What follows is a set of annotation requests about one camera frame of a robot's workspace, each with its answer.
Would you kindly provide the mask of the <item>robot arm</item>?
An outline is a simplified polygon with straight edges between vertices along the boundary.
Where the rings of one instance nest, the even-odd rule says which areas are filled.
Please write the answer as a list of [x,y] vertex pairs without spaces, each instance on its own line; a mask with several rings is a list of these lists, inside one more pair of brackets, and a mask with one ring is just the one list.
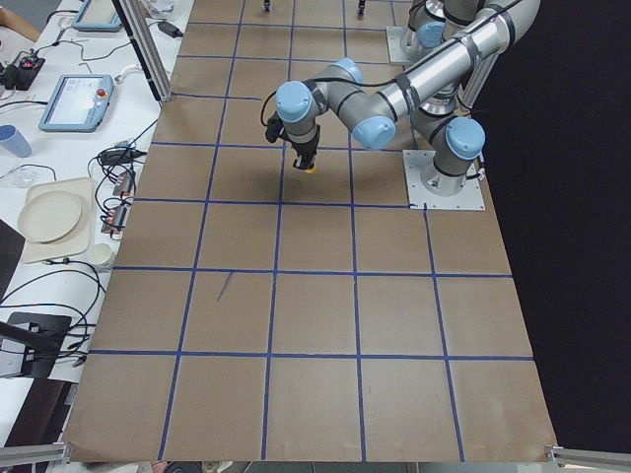
[[349,58],[306,81],[282,84],[270,95],[275,113],[261,121],[265,138],[270,143],[289,142],[297,153],[295,168],[312,169],[319,142],[316,118],[332,111],[364,148],[380,150],[393,139],[399,119],[521,39],[539,6],[537,1],[485,1],[468,8],[460,1],[447,1],[445,41],[404,72],[375,84],[373,94],[367,94],[369,86]]
[[408,51],[429,50],[444,38],[445,28],[456,31],[475,19],[484,1],[413,1],[408,11],[407,29],[399,44]]

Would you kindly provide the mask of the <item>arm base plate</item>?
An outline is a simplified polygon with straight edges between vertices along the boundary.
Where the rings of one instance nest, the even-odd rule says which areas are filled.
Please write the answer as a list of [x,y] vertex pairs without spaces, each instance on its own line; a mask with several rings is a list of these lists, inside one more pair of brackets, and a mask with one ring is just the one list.
[[390,63],[409,65],[416,61],[418,40],[409,27],[387,27],[386,43]]
[[404,150],[408,206],[415,210],[484,211],[481,184],[469,162],[465,174],[452,177],[435,167],[435,152]]

